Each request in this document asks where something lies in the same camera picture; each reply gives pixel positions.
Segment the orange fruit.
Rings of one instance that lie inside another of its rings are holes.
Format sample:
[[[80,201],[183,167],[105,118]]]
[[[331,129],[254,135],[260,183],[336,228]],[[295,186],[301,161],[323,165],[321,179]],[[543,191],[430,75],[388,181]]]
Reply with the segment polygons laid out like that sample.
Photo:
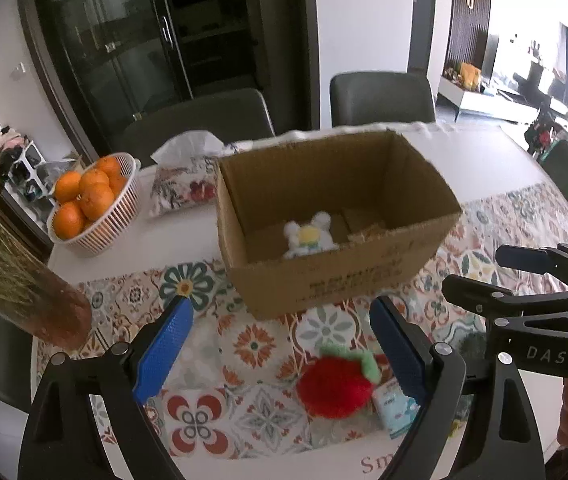
[[[120,176],[120,166],[118,159],[113,156],[105,156],[98,159],[95,168],[105,172],[109,178],[113,176]]]
[[[80,182],[81,174],[78,171],[65,172],[55,184],[55,200],[60,204],[76,200],[80,194]]]
[[[95,183],[82,194],[80,207],[90,221],[98,220],[114,202],[114,193],[108,184]]]
[[[80,202],[69,200],[58,208],[52,219],[52,228],[60,240],[71,240],[83,232],[85,221]]]

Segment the dark grey chair right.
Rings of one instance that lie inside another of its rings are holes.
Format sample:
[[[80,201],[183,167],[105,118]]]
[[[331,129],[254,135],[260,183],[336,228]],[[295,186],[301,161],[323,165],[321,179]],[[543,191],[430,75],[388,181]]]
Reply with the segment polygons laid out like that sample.
[[[329,84],[331,125],[364,126],[375,122],[436,122],[429,82],[398,72],[338,74]]]

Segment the orange fruit centre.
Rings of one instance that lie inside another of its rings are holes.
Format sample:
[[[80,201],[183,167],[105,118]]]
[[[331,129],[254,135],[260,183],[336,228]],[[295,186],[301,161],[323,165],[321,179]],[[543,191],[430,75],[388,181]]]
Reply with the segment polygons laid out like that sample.
[[[90,221],[98,220],[114,202],[114,193],[108,184],[95,183],[82,194],[80,207]]]

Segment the dark grey chair left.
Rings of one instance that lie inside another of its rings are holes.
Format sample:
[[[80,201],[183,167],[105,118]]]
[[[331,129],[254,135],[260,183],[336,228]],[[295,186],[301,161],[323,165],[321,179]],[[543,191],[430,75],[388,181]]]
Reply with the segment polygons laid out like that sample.
[[[206,130],[225,144],[275,136],[267,102],[257,89],[202,96],[157,110],[132,122],[109,141],[111,151],[133,155],[146,167],[151,154],[173,136]]]

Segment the floral tissue box cover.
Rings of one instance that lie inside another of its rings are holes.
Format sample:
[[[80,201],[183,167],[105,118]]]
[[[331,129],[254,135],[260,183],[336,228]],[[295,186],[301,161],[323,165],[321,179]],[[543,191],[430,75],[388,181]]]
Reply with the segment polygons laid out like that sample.
[[[236,153],[206,130],[173,136],[151,154],[156,172],[151,187],[149,217],[206,205],[217,197],[218,159]]]

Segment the brown cardboard box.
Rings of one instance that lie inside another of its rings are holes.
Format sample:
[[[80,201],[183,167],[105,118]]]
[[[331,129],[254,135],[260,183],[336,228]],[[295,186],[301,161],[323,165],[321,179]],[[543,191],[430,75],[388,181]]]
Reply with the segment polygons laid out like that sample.
[[[401,134],[333,134],[218,162],[219,247],[229,281],[269,320],[412,278],[461,214],[444,177]],[[331,216],[336,250],[285,259],[287,222]]]

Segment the red strawberry plush toy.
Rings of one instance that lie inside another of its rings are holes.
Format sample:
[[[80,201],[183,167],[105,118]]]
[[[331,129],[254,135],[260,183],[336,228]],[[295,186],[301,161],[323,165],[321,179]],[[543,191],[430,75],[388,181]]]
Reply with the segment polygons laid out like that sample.
[[[361,410],[380,382],[381,370],[371,351],[323,344],[296,390],[310,415],[343,419]]]

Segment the white plush flower toy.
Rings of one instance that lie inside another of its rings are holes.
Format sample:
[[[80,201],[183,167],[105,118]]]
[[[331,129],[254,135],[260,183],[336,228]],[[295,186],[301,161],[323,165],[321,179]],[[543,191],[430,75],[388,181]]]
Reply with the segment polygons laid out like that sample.
[[[331,216],[326,211],[319,211],[310,222],[304,224],[287,222],[284,226],[284,236],[288,245],[285,259],[330,252],[339,248],[331,236]]]

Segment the light blue tissue pack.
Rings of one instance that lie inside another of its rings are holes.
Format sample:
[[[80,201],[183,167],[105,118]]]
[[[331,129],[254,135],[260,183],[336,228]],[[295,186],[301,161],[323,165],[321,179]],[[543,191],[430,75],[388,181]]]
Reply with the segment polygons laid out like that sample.
[[[381,424],[391,439],[409,431],[419,405],[413,398],[403,393],[397,379],[392,378],[378,386],[373,391],[372,400]]]

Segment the black glass cabinet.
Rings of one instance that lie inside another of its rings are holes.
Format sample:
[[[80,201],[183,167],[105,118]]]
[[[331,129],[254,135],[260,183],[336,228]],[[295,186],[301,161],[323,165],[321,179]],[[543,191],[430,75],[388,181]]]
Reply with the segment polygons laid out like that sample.
[[[129,150],[131,125],[252,88],[283,133],[320,123],[315,0],[17,0],[37,75],[72,148]]]

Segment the white plastic fruit basket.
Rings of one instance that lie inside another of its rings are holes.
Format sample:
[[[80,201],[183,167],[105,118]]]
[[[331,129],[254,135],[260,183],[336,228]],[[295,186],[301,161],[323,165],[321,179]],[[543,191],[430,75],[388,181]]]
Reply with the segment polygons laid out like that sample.
[[[139,168],[138,159],[120,152],[58,178],[61,188],[54,192],[55,208],[47,220],[52,241],[80,257],[110,247],[140,211]]]

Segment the orange fruit front left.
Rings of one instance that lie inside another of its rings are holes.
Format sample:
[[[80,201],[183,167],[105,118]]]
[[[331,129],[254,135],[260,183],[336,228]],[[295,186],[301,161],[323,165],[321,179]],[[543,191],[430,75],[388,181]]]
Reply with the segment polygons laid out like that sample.
[[[60,240],[71,240],[83,232],[85,221],[80,202],[69,200],[58,208],[52,219],[52,228]]]

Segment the orange fruit top back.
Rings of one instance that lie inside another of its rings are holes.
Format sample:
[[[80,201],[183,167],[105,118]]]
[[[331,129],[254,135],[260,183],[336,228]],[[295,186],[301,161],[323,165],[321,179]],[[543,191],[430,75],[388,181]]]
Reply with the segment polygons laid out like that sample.
[[[120,166],[118,159],[113,156],[105,156],[98,159],[95,168],[105,172],[109,178],[113,176],[120,176]]]

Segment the white tv console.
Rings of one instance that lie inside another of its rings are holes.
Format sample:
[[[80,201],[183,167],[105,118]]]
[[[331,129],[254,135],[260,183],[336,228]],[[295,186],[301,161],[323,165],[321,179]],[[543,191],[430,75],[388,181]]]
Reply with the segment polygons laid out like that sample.
[[[494,94],[465,90],[444,76],[440,77],[438,96],[449,101],[461,115],[478,115],[492,119],[530,124],[539,115],[543,104],[558,118],[568,119],[568,106],[539,89],[532,92],[531,100],[510,88],[497,88]]]

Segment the patterned tile tablecloth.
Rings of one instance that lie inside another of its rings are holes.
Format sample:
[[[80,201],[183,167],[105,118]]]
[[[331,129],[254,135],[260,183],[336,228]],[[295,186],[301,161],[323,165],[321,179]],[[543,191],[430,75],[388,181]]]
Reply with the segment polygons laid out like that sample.
[[[435,340],[456,346],[482,329],[451,306],[442,280],[459,273],[522,294],[555,292],[554,278],[500,269],[503,244],[568,243],[568,203],[525,152],[520,133],[500,126],[398,127],[446,179],[462,205],[458,223],[410,281],[389,292],[397,308]],[[81,356],[130,340],[177,292],[191,297],[195,323],[147,413],[189,479],[375,479],[402,436],[391,439],[375,408],[342,420],[308,415],[295,385],[323,344],[378,350],[366,296],[259,321],[227,281],[217,215],[206,204],[159,218],[140,214],[93,258],[58,246],[50,268],[93,308]]]

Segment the orange fruit upper left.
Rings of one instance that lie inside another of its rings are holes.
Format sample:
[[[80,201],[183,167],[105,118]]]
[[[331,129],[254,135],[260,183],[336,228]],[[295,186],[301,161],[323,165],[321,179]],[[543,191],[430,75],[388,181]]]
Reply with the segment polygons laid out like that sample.
[[[81,174],[78,171],[65,172],[55,184],[55,200],[60,204],[76,200],[80,194],[80,182]]]

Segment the glass vase dried flowers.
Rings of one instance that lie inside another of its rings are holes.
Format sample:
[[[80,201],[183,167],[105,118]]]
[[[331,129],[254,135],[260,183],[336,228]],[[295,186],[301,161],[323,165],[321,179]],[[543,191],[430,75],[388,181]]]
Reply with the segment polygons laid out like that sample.
[[[0,218],[0,316],[25,332],[68,351],[90,333],[90,304],[34,257]]]

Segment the dark grey chair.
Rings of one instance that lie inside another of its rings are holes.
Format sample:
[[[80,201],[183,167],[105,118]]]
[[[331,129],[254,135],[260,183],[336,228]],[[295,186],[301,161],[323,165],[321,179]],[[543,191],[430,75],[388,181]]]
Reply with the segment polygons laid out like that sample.
[[[146,167],[151,154],[173,136],[206,130],[225,144],[275,136],[267,102],[257,89],[202,96],[157,110],[132,122],[109,141],[111,151],[133,155]]]
[[[338,74],[329,84],[331,125],[364,126],[375,122],[436,122],[429,82],[398,72]]]

